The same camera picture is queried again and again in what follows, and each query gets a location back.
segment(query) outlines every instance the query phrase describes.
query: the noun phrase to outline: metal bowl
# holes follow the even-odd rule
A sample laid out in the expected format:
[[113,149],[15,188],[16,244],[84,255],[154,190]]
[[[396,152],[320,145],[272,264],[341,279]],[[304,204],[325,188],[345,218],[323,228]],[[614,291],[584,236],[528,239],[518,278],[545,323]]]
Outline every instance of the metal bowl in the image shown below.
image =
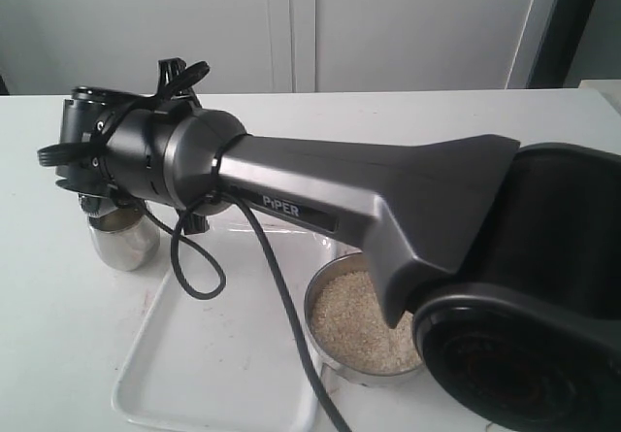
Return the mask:
[[362,252],[344,255],[332,262],[324,265],[312,278],[307,287],[304,297],[304,316],[306,320],[306,330],[310,342],[321,356],[325,364],[332,368],[337,375],[344,379],[365,386],[387,386],[405,382],[420,372],[422,362],[407,371],[401,371],[396,374],[373,374],[361,371],[352,366],[344,364],[339,359],[334,358],[321,343],[315,338],[311,328],[311,316],[317,297],[332,280],[348,274],[350,272],[367,272],[367,262]]

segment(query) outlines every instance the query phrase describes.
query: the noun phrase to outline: black cable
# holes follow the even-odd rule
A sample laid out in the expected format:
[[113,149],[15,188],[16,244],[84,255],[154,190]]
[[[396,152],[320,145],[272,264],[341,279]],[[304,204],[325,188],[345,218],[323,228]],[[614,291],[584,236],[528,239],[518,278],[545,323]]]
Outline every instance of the black cable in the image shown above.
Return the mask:
[[244,201],[227,193],[223,193],[222,197],[227,202],[235,204],[242,211],[245,218],[250,223],[250,226],[254,230],[254,233],[256,234],[259,243],[261,244],[261,248],[263,249],[265,258],[267,259],[270,270],[272,271],[272,275],[274,276],[274,282],[276,283],[276,286],[278,288],[278,293],[280,294],[282,305],[284,306],[287,318],[289,319],[291,331],[293,332],[293,338],[298,349],[298,354],[300,355],[300,360],[302,361],[302,367],[304,368],[304,372],[309,379],[310,386],[312,387],[312,390],[314,391],[314,394],[316,395],[319,404],[323,407],[326,415],[328,415],[328,417],[339,432],[351,432],[351,429],[345,422],[345,419],[343,419],[343,416],[337,409],[336,405],[333,403],[330,395],[328,395],[328,392],[326,391],[325,386],[323,386],[319,375],[314,370],[311,354],[309,353],[309,347],[307,345],[306,338],[304,337],[304,330],[302,329],[302,324],[300,323],[300,318],[298,317],[298,313],[296,312],[295,306],[293,305],[291,294],[289,293],[287,284],[284,281],[284,277],[282,276],[282,271],[280,270],[280,266],[278,265],[274,250],[272,249],[272,246],[268,241],[268,237],[265,234],[265,231],[263,231],[263,227],[261,227],[261,223],[259,223],[259,220],[252,212],[252,209]]
[[[215,258],[211,254],[209,254],[200,245],[198,245],[197,243],[193,242],[192,240],[190,240],[189,238],[181,234],[185,220],[189,217],[190,214],[192,214],[196,209],[198,209],[202,204],[204,204],[204,202],[205,202],[205,199],[201,198],[201,200],[196,201],[192,205],[190,205],[190,207],[188,207],[183,212],[183,214],[181,214],[181,216],[179,217],[179,220],[177,220],[177,225],[175,226],[175,229],[170,228],[165,223],[160,221],[148,209],[148,207],[145,205],[143,201],[136,201],[136,205],[141,210],[141,212],[145,214],[145,216],[147,216],[147,218],[150,219],[157,227],[161,228],[163,231],[171,235],[171,263],[173,265],[173,272],[175,273],[175,277],[177,278],[177,281],[179,282],[183,290],[187,294],[192,296],[193,298],[206,301],[209,299],[213,299],[214,297],[216,297],[218,294],[222,292],[222,290],[224,289],[224,286],[226,286],[226,274],[224,273],[224,270],[222,269],[218,261],[215,260]],[[218,284],[215,290],[210,291],[208,293],[203,293],[201,291],[196,290],[187,281],[187,279],[185,278],[185,274],[183,273],[183,270],[181,269],[181,265],[179,261],[179,243],[180,242],[196,250],[199,254],[205,257],[209,261],[209,263],[213,266],[213,269],[215,270],[218,277],[220,278],[220,283]]]

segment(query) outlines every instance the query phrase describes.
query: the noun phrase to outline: white table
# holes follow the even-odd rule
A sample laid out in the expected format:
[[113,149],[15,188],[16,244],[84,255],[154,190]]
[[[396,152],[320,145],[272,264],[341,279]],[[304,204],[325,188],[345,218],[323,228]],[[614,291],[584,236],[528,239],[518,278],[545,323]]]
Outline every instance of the white table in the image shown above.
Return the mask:
[[[36,149],[58,139],[62,100],[0,97],[0,430],[138,430],[112,411],[111,391],[168,267],[167,242],[135,274],[98,259],[76,198],[37,164]],[[621,116],[588,89],[201,100],[257,135],[416,145],[498,133],[525,144],[564,141],[621,153]]]

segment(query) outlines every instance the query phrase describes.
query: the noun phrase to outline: cabinet door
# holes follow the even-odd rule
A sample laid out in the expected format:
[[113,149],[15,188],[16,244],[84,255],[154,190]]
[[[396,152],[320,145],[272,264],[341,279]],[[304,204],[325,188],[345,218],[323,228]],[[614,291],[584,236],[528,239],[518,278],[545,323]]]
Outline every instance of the cabinet door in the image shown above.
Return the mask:
[[153,92],[171,56],[210,63],[198,92],[291,91],[289,0],[0,0],[13,93]]
[[292,0],[296,88],[524,87],[554,1]]

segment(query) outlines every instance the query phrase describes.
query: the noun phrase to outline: grain pile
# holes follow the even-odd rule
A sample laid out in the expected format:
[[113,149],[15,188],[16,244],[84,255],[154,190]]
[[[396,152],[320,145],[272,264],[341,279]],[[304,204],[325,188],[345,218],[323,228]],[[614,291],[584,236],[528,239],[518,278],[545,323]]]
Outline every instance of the grain pile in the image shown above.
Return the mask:
[[367,272],[329,282],[312,309],[310,329],[336,360],[369,374],[397,374],[420,364],[411,339],[412,316],[394,330],[384,322]]

